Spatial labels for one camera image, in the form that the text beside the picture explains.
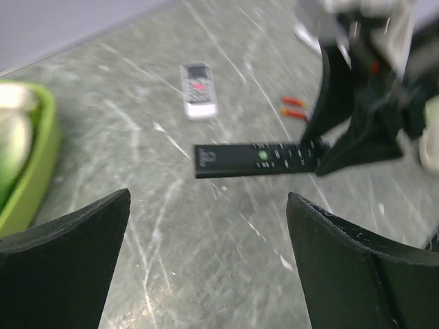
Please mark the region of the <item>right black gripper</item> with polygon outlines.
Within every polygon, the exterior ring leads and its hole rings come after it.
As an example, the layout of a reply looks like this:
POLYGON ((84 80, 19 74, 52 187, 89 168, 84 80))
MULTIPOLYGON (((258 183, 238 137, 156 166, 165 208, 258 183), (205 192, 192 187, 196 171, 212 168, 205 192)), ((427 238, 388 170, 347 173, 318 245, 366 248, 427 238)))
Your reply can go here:
POLYGON ((364 16, 358 10, 335 15, 348 36, 347 64, 336 45, 322 50, 322 81, 301 143, 349 120, 347 131, 320 159, 317 176, 346 167, 396 160, 403 151, 399 130, 419 137, 425 129, 425 104, 438 95, 438 15, 420 17, 408 34, 408 61, 397 73, 378 44, 396 25, 391 16, 364 16))

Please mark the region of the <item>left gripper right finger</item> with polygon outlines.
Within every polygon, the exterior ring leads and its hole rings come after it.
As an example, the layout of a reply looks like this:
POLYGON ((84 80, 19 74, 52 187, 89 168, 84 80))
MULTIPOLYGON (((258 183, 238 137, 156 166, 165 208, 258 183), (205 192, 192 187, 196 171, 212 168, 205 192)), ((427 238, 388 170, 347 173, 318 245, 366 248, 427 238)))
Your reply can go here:
POLYGON ((313 328, 437 328, 438 235, 405 245, 297 193, 287 224, 313 328))

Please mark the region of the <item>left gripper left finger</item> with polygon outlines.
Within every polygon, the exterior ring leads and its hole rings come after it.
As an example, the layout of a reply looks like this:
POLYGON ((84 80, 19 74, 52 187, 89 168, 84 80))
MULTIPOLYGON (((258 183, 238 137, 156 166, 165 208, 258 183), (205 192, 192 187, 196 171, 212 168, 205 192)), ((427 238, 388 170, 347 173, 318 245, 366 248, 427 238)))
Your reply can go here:
POLYGON ((1 238, 1 327, 97 328, 130 201, 124 188, 1 238))

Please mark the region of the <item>black slim remote control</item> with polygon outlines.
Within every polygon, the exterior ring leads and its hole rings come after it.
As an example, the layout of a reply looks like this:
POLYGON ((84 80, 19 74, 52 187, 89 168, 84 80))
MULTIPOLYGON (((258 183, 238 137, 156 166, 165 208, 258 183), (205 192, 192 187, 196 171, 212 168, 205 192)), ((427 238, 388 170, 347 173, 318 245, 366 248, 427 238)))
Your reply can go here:
POLYGON ((312 173, 327 152, 321 141, 305 144, 194 145, 197 179, 312 173))

